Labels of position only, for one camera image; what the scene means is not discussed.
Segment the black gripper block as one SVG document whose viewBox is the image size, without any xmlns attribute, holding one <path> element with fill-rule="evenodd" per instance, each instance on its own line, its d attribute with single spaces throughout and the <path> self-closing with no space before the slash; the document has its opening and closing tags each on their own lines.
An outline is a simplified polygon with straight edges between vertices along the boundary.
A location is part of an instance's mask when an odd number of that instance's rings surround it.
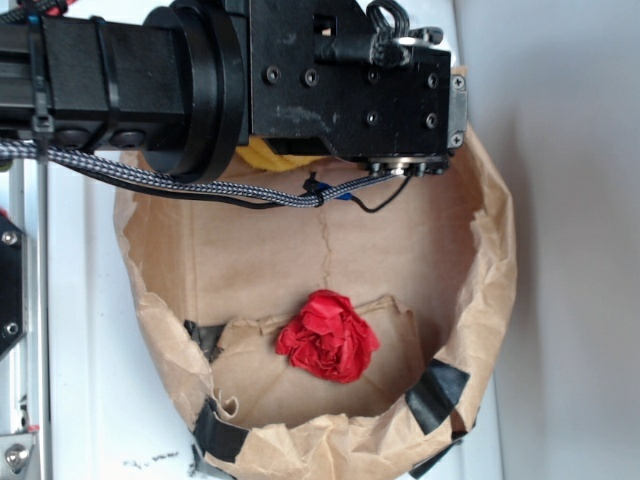
<svg viewBox="0 0 640 480">
<path fill-rule="evenodd" d="M 337 157 L 438 175 L 462 145 L 464 78 L 439 26 L 397 1 L 227 1 L 238 100 L 224 155 Z"/>
</svg>

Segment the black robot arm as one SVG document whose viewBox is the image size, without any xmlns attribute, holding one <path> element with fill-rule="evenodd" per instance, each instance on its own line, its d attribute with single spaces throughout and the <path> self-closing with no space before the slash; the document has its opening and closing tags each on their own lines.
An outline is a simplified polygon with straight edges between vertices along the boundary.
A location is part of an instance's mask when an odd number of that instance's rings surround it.
<svg viewBox="0 0 640 480">
<path fill-rule="evenodd" d="M 1 132 L 92 153 L 139 150 L 182 182 L 232 157 L 333 156 L 444 168 L 467 127 L 464 78 L 434 27 L 393 1 L 176 1 L 142 25 L 1 17 Z"/>
</svg>

